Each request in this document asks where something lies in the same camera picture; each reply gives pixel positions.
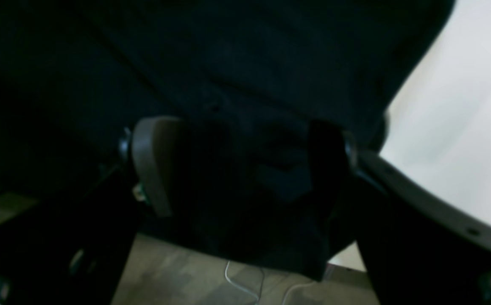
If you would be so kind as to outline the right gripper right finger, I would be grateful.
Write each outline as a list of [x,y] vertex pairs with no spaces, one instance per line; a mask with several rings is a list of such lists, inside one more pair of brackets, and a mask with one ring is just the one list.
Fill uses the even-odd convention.
[[309,163],[313,190],[356,241],[382,305],[491,305],[491,225],[336,125],[310,123]]

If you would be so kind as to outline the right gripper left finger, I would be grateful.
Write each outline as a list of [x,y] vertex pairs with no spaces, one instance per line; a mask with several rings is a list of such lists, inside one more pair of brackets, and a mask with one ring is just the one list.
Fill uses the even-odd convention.
[[125,129],[118,159],[0,223],[0,305],[108,305],[142,213],[173,215],[186,123],[152,116]]

